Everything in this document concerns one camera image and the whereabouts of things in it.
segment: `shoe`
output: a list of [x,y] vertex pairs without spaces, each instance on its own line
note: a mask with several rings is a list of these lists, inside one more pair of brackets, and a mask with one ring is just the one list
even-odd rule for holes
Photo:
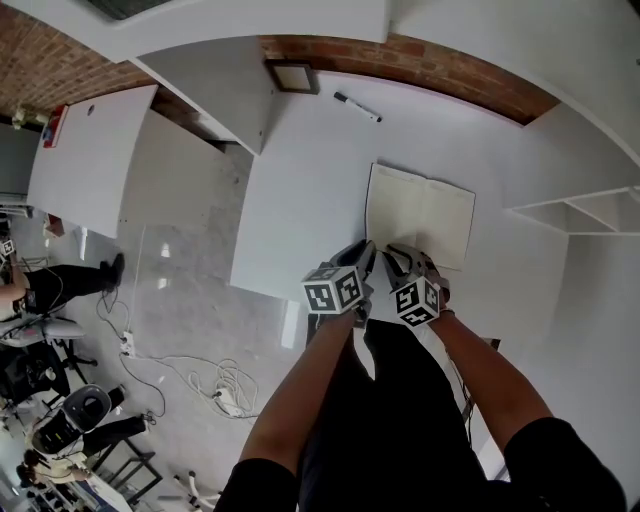
[[112,289],[115,289],[120,286],[120,283],[122,282],[122,274],[124,273],[124,254],[122,254],[121,252],[118,253],[118,255],[113,260],[113,263],[111,264],[110,271],[112,272]]

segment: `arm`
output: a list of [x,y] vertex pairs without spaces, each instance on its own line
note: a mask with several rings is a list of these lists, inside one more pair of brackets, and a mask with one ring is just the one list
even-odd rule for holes
[[268,459],[294,475],[342,349],[353,329],[350,311],[326,321],[262,410],[240,460]]
[[9,258],[11,260],[11,278],[13,282],[0,286],[0,300],[14,301],[24,297],[25,293],[27,293],[29,282],[18,267],[16,254],[12,253]]
[[453,314],[443,311],[429,325],[444,343],[503,453],[520,429],[553,416],[526,377]]

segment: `notebook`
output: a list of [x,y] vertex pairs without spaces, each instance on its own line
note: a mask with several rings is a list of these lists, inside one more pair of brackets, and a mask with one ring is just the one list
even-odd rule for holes
[[462,270],[475,194],[442,181],[373,164],[367,193],[367,237],[380,250],[403,243],[441,267]]

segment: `white shelf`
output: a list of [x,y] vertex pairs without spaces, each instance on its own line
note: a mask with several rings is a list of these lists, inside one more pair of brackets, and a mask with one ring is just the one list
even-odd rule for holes
[[513,211],[570,235],[640,235],[640,202],[629,190],[574,197]]

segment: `marker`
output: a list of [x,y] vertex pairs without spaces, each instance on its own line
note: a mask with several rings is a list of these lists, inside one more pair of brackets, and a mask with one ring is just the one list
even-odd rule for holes
[[380,121],[382,121],[382,118],[378,115],[378,114],[374,114],[373,112],[371,112],[370,110],[367,110],[366,108],[364,108],[362,105],[356,103],[355,101],[347,98],[344,94],[342,94],[341,92],[337,92],[333,95],[333,97],[337,100],[340,100],[342,103],[345,103],[347,105],[349,105],[350,107],[355,108],[356,110],[359,110],[360,112],[362,112],[365,116],[367,116],[369,119],[371,119],[372,121],[375,121],[376,123],[379,123]]

